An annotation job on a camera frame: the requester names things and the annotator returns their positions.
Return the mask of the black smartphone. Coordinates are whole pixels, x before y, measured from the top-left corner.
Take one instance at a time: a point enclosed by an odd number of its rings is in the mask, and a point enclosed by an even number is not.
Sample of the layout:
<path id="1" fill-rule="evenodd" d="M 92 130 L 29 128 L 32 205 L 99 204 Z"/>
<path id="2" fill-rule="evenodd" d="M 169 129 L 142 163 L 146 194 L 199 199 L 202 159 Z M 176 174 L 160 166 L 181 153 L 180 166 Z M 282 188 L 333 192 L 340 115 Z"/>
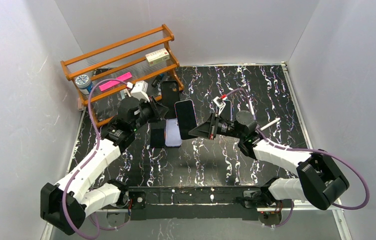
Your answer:
<path id="1" fill-rule="evenodd" d="M 179 132 L 182 140 L 195 138 L 189 131 L 197 127 L 194 104 L 191 99 L 175 103 L 175 112 L 178 120 Z"/>
<path id="2" fill-rule="evenodd" d="M 224 100 L 225 106 L 220 116 L 225 120 L 232 120 L 232 102 L 230 100 Z"/>
<path id="3" fill-rule="evenodd" d="M 160 120 L 152 122 L 150 133 L 150 146 L 152 148 L 163 148 L 165 147 L 165 128 L 166 121 Z"/>

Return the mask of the lavender phone case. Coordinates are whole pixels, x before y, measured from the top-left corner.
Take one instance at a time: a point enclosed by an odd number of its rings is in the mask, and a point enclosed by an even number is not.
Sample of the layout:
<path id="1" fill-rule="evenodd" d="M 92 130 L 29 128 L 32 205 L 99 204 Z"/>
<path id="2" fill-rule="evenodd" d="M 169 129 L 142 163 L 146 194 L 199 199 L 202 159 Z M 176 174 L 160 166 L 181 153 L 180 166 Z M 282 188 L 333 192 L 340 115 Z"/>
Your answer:
<path id="1" fill-rule="evenodd" d="M 179 131 L 178 120 L 176 118 L 167 119 L 165 127 L 165 146 L 169 148 L 180 147 L 182 139 Z"/>

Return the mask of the black phone case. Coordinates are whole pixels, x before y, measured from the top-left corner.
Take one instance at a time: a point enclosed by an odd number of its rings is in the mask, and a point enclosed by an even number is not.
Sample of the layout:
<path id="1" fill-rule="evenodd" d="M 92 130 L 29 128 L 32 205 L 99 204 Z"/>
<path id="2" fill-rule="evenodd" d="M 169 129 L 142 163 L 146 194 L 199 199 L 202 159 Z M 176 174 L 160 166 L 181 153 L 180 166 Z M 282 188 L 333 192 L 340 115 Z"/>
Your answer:
<path id="1" fill-rule="evenodd" d="M 161 104 L 168 108 L 165 119 L 175 119 L 175 103 L 180 101 L 179 85 L 175 80 L 167 80 L 161 83 Z"/>

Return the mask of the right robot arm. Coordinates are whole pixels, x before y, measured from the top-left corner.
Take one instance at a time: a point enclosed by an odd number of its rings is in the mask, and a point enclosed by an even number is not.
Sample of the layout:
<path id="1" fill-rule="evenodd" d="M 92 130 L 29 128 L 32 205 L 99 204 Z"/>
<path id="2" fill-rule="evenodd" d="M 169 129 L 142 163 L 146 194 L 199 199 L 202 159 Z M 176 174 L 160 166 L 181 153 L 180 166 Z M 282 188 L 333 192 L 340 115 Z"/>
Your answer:
<path id="1" fill-rule="evenodd" d="M 257 131 L 252 113 L 238 112 L 233 121 L 213 113 L 189 135 L 214 139 L 216 135 L 238 138 L 238 148 L 247 157 L 266 161 L 295 175 L 295 178 L 274 177 L 261 186 L 258 196 L 247 196 L 248 201 L 263 205 L 282 200 L 308 201 L 320 210 L 327 210 L 350 186 L 349 181 L 332 157 L 312 153 L 309 149 L 294 151 L 264 139 Z"/>

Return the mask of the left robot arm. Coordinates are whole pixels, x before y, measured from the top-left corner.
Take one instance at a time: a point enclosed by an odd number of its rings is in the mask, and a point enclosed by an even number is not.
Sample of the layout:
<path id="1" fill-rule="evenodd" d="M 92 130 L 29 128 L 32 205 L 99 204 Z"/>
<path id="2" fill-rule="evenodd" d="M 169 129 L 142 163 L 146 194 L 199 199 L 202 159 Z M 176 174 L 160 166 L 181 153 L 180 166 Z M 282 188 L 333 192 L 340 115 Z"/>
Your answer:
<path id="1" fill-rule="evenodd" d="M 127 192 L 124 183 L 110 180 L 90 190 L 99 175 L 132 144 L 135 133 L 147 123 L 163 120 L 168 107 L 154 98 L 124 98 L 110 122 L 97 136 L 96 146 L 77 166 L 55 184 L 46 183 L 40 191 L 40 217 L 67 235 L 77 233 L 85 219 L 101 208 L 121 204 Z"/>

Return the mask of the dark marker pen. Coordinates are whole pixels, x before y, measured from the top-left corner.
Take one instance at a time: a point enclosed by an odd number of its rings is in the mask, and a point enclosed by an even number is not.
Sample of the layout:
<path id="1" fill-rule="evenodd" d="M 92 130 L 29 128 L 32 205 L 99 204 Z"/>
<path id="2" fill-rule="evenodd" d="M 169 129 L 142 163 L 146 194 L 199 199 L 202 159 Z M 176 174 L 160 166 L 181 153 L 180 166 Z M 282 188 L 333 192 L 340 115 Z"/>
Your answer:
<path id="1" fill-rule="evenodd" d="M 162 81 L 163 77 L 164 77 L 164 74 L 163 74 L 163 73 L 157 75 L 157 76 L 155 77 L 155 79 L 151 82 L 151 86 L 152 86 L 153 88 L 156 88 L 156 87 L 159 85 L 159 83 Z"/>

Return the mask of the white pen with purple tip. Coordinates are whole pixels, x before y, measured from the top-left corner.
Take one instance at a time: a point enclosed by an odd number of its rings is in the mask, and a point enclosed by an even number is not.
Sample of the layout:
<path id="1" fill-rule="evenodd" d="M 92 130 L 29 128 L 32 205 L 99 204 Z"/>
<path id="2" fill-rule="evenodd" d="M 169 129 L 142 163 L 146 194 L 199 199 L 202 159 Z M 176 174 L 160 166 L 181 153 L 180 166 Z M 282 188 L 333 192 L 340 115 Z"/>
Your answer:
<path id="1" fill-rule="evenodd" d="M 253 116 L 253 119 L 256 120 L 256 115 L 255 115 L 255 111 L 254 111 L 254 107 L 253 107 L 253 104 L 252 104 L 252 101 L 251 100 L 248 100 L 248 105 L 249 105 L 249 110 Z"/>

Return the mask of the white marker pen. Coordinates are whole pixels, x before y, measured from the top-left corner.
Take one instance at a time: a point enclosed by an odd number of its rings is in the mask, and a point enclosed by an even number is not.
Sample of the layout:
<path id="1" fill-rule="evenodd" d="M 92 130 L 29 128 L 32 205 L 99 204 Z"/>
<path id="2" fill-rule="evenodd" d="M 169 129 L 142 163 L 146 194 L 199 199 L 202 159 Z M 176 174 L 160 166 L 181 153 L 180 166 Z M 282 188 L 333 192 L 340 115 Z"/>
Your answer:
<path id="1" fill-rule="evenodd" d="M 277 124 L 281 119 L 278 117 L 276 119 L 274 119 L 273 121 L 269 122 L 268 124 L 262 126 L 260 128 L 260 131 L 264 131 L 265 129 L 269 128 L 270 126 L 274 125 L 274 124 Z"/>

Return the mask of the pink flat bar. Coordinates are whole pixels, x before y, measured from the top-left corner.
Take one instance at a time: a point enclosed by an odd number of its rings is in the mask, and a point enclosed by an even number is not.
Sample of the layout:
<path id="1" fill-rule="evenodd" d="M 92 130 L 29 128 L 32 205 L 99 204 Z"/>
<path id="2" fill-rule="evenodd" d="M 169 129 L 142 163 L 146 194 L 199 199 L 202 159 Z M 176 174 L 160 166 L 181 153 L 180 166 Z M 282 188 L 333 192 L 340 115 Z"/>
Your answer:
<path id="1" fill-rule="evenodd" d="M 132 77 L 132 74 L 130 72 L 127 72 L 121 76 L 118 76 L 116 78 L 110 78 L 107 79 L 106 83 L 103 83 L 99 86 L 99 89 L 104 92 L 108 89 L 111 89 L 112 87 L 118 85 L 118 84 L 124 84 L 126 85 L 126 81 L 129 80 Z"/>

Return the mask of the orange wooden shelf rack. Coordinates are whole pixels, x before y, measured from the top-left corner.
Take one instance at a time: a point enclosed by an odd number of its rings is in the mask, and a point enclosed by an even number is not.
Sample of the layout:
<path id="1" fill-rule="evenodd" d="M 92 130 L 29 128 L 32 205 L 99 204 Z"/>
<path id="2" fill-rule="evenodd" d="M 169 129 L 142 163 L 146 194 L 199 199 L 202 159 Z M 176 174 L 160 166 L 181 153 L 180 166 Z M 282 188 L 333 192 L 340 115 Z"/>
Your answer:
<path id="1" fill-rule="evenodd" d="M 170 28 L 162 24 L 69 60 L 62 60 L 60 65 L 67 80 L 73 83 L 78 76 L 84 74 L 93 75 L 93 84 L 121 75 L 131 75 L 128 81 L 135 84 L 138 81 L 152 80 L 159 74 L 167 74 L 178 83 L 178 89 L 182 92 L 184 84 L 176 74 L 176 68 L 180 64 L 169 44 L 174 39 Z M 145 56 L 162 48 L 167 50 L 168 59 L 150 64 Z"/>

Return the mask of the white small box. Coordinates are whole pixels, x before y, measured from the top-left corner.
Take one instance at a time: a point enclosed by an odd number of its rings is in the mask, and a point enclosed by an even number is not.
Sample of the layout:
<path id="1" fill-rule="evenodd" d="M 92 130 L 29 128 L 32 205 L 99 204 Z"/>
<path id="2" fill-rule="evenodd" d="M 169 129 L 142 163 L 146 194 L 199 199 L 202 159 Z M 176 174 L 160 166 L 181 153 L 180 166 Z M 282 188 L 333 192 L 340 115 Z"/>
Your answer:
<path id="1" fill-rule="evenodd" d="M 153 66 L 170 59 L 170 54 L 166 48 L 162 48 L 146 54 L 145 59 L 150 66 Z"/>

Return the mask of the blue white jar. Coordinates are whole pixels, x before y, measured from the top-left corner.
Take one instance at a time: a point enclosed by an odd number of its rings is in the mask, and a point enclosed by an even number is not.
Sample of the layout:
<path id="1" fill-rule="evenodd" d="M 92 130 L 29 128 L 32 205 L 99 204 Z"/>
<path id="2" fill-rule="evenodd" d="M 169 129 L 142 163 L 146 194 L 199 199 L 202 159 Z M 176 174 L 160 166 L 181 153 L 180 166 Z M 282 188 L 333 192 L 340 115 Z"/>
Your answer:
<path id="1" fill-rule="evenodd" d="M 86 74 L 77 76 L 74 83 L 83 95 L 89 95 L 93 89 L 91 78 Z"/>

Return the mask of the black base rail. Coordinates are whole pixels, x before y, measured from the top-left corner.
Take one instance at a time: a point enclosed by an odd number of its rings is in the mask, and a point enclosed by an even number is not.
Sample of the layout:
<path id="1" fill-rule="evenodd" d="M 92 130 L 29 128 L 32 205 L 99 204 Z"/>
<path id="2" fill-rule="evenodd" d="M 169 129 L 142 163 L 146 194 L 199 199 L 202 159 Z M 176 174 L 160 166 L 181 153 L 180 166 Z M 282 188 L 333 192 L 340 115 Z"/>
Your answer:
<path id="1" fill-rule="evenodd" d="M 284 220 L 288 203 L 269 203 L 258 186 L 129 187 L 134 221 L 152 219 L 242 219 L 266 226 Z"/>

